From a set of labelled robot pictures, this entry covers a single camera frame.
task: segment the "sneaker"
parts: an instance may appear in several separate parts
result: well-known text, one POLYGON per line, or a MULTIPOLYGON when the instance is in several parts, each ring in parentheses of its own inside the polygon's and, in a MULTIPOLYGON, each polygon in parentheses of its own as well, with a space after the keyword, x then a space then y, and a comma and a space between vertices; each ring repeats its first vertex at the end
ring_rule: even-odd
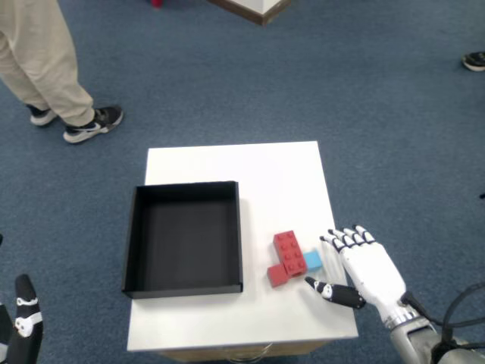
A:
POLYGON ((29 108, 31 114, 30 122, 37 127, 44 127, 57 117, 57 114, 50 108, 43 111, 32 105, 27 105, 27 107, 29 108))
POLYGON ((64 140, 68 143, 81 143, 99 133, 112 131, 123 119, 123 110, 119 106, 95 109, 94 119, 83 127, 66 126, 64 140))
POLYGON ((462 62, 470 71, 485 71, 485 52, 468 53, 463 56, 462 62))

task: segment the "blue carpet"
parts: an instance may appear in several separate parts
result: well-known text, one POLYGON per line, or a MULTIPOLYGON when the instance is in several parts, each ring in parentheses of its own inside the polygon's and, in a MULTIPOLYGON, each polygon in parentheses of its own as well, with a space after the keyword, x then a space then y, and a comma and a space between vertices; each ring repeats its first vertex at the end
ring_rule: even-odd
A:
MULTIPOLYGON (((69 146, 0 86, 0 299, 13 311, 14 278, 31 275, 40 362, 170 362, 126 352, 120 292, 149 147, 318 140, 337 226, 368 227, 434 315, 484 279, 485 74, 459 63, 485 47, 481 0, 294 0, 268 27, 202 0, 61 7, 81 83, 127 115, 69 146)), ((375 309, 356 317, 359 339, 264 363, 400 362, 375 309)))

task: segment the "robot wrist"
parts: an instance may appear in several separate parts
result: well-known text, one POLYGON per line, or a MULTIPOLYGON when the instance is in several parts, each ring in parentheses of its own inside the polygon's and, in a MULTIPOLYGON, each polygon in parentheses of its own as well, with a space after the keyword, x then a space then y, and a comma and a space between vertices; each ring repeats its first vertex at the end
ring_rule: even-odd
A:
POLYGON ((389 315, 386 315, 386 317, 383 319, 383 323, 386 328, 392 331, 397 326, 414 320, 417 317, 420 317, 420 315, 412 307, 399 307, 390 312, 389 315))

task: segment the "blue block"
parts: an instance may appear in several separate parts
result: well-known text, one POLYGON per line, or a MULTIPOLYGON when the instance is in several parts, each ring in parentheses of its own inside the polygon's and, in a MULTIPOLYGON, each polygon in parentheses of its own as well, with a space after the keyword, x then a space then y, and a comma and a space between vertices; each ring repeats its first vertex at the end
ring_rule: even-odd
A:
POLYGON ((303 254, 303 258, 305 258, 308 271, 317 271, 324 266, 316 250, 303 254))

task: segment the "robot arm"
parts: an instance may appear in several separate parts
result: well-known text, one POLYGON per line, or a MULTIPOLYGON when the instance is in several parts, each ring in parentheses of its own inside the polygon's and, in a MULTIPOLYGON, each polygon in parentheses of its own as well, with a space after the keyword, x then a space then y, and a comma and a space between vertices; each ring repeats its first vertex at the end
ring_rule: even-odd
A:
POLYGON ((485 357, 477 352, 440 346, 441 335, 428 319, 403 303, 406 286, 399 271, 384 247, 363 227, 329 230, 329 234, 321 239, 339 253, 355 288, 325 284, 313 278, 306 278, 306 281, 330 302, 356 309, 363 307, 365 302, 376 306, 406 364, 485 363, 485 357))
POLYGON ((0 364, 35 364, 42 342, 43 323, 39 299, 28 275, 17 277, 15 292, 17 312, 14 324, 0 303, 0 364))

